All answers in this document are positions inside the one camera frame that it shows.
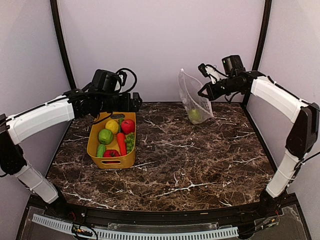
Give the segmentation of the clear zip top bag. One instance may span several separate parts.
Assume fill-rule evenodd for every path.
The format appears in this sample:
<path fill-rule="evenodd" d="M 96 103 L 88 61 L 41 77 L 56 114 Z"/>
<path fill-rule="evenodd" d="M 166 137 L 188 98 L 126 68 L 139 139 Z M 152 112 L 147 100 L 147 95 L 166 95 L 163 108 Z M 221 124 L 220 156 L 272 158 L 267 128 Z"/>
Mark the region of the clear zip top bag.
<path fill-rule="evenodd" d="M 199 122 L 191 121 L 192 124 L 198 125 L 214 117 L 209 100 L 198 96 L 198 91 L 204 85 L 193 76 L 187 74 L 183 68 L 180 69 L 178 75 L 178 85 L 179 97 L 187 115 L 191 109 L 197 109 L 201 114 L 201 120 Z"/>

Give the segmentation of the green cabbage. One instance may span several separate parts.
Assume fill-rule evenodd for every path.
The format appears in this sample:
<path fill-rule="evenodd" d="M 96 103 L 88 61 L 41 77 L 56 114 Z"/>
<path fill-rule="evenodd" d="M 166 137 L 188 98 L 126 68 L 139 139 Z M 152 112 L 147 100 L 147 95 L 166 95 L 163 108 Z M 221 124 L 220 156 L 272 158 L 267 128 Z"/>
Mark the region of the green cabbage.
<path fill-rule="evenodd" d="M 196 108 L 192 108 L 188 112 L 188 117 L 192 122 L 199 122 L 202 118 L 201 113 Z"/>
<path fill-rule="evenodd" d="M 114 134 L 109 129 L 102 129 L 98 133 L 98 141 L 103 145 L 109 145 L 114 139 Z"/>

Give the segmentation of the red tomato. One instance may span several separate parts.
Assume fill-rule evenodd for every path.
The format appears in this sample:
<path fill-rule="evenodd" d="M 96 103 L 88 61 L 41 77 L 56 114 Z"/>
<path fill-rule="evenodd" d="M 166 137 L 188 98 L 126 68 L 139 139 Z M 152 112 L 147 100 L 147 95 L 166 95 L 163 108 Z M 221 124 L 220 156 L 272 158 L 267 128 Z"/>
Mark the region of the red tomato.
<path fill-rule="evenodd" d="M 108 149 L 105 151 L 103 157 L 107 158 L 107 160 L 104 160 L 103 163 L 104 164 L 120 164 L 121 161 L 118 159 L 115 159 L 117 157 L 120 157 L 121 155 L 119 154 L 119 152 L 117 150 L 114 149 Z"/>

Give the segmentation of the yellow plastic basket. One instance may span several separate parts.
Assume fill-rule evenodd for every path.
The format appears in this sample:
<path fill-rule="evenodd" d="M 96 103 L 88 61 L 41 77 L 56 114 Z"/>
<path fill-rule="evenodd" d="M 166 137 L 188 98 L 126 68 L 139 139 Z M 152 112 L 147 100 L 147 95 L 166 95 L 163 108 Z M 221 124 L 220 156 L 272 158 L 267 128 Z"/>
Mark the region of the yellow plastic basket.
<path fill-rule="evenodd" d="M 136 159 L 136 114 L 107 112 L 94 120 L 87 153 L 100 169 L 126 169 Z"/>

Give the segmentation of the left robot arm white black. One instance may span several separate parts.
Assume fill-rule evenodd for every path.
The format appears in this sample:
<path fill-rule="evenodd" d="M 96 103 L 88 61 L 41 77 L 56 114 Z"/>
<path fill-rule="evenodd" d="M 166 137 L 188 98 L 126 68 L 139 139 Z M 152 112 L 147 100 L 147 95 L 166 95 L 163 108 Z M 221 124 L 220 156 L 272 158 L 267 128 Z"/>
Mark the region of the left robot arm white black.
<path fill-rule="evenodd" d="M 72 89 L 62 95 L 24 112 L 0 116 L 0 169 L 3 175 L 16 177 L 42 200 L 60 218 L 71 213 L 64 196 L 24 158 L 19 146 L 25 139 L 60 123 L 87 115 L 97 118 L 100 113 L 136 113 L 142 99 L 133 86 L 122 91 L 128 68 L 116 72 L 98 69 L 93 79 L 82 89 Z"/>

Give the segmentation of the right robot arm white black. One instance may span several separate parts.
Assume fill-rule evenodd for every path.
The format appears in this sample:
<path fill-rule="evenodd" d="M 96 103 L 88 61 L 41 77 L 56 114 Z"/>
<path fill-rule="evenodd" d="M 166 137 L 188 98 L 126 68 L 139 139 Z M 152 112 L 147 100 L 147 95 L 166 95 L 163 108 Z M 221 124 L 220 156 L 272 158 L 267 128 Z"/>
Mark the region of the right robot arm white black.
<path fill-rule="evenodd" d="M 200 97 L 214 101 L 231 94 L 252 94 L 280 111 L 292 123 L 284 157 L 255 205 L 255 213 L 266 217 L 276 210 L 284 191 L 309 160 L 307 155 L 318 139 L 320 107 L 294 95 L 270 76 L 257 70 L 247 71 L 239 55 L 223 58 L 222 64 L 224 73 L 210 64 L 201 63 L 198 66 L 201 74 L 210 78 L 210 82 L 198 91 Z"/>

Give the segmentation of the red apple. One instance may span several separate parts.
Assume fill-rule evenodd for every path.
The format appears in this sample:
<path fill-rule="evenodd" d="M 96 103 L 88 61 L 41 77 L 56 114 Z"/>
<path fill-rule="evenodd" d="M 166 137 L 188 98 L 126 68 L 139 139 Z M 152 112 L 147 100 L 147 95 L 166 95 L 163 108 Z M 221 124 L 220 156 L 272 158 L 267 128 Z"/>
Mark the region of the red apple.
<path fill-rule="evenodd" d="M 120 126 L 125 135 L 134 133 L 136 130 L 136 123 L 132 119 L 125 119 Z"/>

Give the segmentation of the yellow lemon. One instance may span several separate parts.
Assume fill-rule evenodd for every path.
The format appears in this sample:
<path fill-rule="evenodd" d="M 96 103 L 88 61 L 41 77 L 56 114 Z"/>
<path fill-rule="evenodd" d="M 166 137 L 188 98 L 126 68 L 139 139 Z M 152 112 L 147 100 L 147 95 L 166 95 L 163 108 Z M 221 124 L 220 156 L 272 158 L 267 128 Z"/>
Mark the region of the yellow lemon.
<path fill-rule="evenodd" d="M 116 120 L 109 120 L 105 124 L 105 129 L 110 130 L 113 134 L 117 134 L 119 131 L 119 123 Z"/>

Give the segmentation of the green grapes bunch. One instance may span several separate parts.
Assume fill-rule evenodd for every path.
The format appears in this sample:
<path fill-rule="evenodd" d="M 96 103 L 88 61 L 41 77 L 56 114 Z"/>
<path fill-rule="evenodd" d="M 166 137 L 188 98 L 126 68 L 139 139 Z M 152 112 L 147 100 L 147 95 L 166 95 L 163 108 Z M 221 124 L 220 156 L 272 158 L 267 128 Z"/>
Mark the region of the green grapes bunch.
<path fill-rule="evenodd" d="M 135 146 L 135 134 L 131 132 L 126 135 L 124 142 L 126 144 L 126 153 L 129 154 Z"/>

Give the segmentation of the orange carrot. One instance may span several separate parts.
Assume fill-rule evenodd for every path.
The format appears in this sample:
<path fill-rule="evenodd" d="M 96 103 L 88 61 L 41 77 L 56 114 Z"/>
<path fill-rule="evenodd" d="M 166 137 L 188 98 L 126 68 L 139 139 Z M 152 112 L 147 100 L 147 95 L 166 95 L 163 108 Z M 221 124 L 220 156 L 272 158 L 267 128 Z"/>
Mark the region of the orange carrot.
<path fill-rule="evenodd" d="M 116 135 L 116 139 L 117 139 L 117 144 L 118 144 L 118 147 L 119 147 L 119 151 L 120 151 L 120 155 L 121 156 L 125 156 L 127 154 L 127 146 L 126 146 L 126 136 L 124 133 L 122 132 L 119 132 L 117 135 Z"/>

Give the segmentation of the green cucumber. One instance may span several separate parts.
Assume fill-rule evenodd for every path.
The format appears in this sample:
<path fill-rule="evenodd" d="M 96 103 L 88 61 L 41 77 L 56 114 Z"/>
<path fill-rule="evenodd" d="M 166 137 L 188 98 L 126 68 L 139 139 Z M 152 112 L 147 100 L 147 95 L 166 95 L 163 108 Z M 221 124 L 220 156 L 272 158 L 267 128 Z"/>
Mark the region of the green cucumber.
<path fill-rule="evenodd" d="M 96 157 L 103 158 L 105 151 L 106 151 L 106 146 L 104 144 L 99 144 L 96 151 Z"/>

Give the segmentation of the left black frame post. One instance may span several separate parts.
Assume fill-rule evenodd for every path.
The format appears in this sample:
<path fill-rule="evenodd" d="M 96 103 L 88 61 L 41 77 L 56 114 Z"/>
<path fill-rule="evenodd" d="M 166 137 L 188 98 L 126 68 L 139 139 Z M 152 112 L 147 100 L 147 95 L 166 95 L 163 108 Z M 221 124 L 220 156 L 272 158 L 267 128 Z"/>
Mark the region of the left black frame post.
<path fill-rule="evenodd" d="M 77 86 L 76 86 L 76 82 L 75 82 L 75 79 L 73 76 L 69 56 L 67 53 L 66 43 L 65 43 L 62 24 L 61 24 L 58 1 L 57 0 L 50 0 L 49 2 L 50 2 L 50 9 L 51 9 L 51 15 L 52 15 L 52 20 L 53 20 L 53 26 L 54 26 L 54 30 L 55 30 L 56 40 L 57 40 L 61 60 L 63 63 L 64 71 L 65 71 L 70 89 L 74 90 L 77 88 Z"/>

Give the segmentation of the black front rail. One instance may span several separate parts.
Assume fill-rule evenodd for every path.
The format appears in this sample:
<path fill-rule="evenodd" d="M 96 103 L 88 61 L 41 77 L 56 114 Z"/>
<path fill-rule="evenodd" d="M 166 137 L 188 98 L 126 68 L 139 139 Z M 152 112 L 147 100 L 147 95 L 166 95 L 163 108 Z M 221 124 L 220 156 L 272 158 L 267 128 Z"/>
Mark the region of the black front rail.
<path fill-rule="evenodd" d="M 129 225 L 191 225 L 217 222 L 220 226 L 252 225 L 254 221 L 267 217 L 266 210 L 258 202 L 240 206 L 192 211 L 130 211 L 112 210 L 100 207 L 86 207 L 68 203 L 69 215 L 65 220 L 88 226 L 108 224 Z"/>

